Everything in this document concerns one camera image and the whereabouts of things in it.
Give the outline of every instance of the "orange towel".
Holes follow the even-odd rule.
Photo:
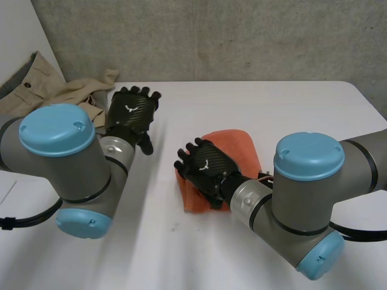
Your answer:
[[[250,135],[241,130],[222,130],[202,137],[211,141],[217,148],[235,160],[244,176],[257,178],[261,165]],[[205,213],[210,203],[188,180],[184,180],[176,170],[176,178],[183,198],[184,210],[192,213]],[[222,211],[230,210],[223,202]]]

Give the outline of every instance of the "blue end cap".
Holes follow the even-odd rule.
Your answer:
[[[112,219],[104,214],[80,208],[58,211],[56,225],[66,234],[82,239],[99,239],[107,234]]]
[[[335,139],[320,133],[294,133],[281,139],[274,156],[274,168],[297,181],[327,178],[341,169],[344,150]]]
[[[341,234],[334,231],[314,246],[299,262],[296,270],[310,280],[320,279],[332,268],[343,250],[344,239]]]
[[[89,146],[95,131],[82,108],[58,104],[37,109],[26,116],[20,124],[19,137],[24,147],[34,154],[62,157]]]

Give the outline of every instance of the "table surface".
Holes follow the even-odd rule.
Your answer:
[[[176,151],[195,137],[242,129],[262,168],[273,170],[276,143],[297,132],[338,140],[387,128],[385,119],[345,82],[117,83],[160,91],[151,125],[155,152],[137,151],[108,235],[83,240],[54,218],[0,232],[0,289],[386,289],[387,242],[346,243],[342,258],[312,282],[230,213],[190,214],[175,180]],[[25,218],[57,195],[45,179],[0,173],[0,217]],[[333,221],[385,230],[380,191],[335,205]]]

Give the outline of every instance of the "carbon fiber hand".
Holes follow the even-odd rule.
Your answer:
[[[130,91],[123,87],[115,92],[106,120],[106,136],[115,135],[133,146],[136,144],[146,155],[153,153],[153,146],[147,131],[158,108],[159,92],[148,97],[149,88],[133,86]]]
[[[239,173],[237,163],[217,148],[212,142],[195,139],[197,146],[187,143],[189,154],[179,149],[177,155],[183,163],[176,161],[174,166],[184,179],[189,180],[211,203],[219,209],[223,203],[220,192],[222,181],[233,173]]]

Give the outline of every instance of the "beige cloth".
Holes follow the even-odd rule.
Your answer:
[[[114,87],[119,72],[106,69],[102,80],[79,79],[65,83],[57,71],[37,52],[22,83],[0,99],[0,114],[26,116],[33,110],[58,103],[79,105],[95,127],[105,125],[105,111],[95,107],[91,93]]]

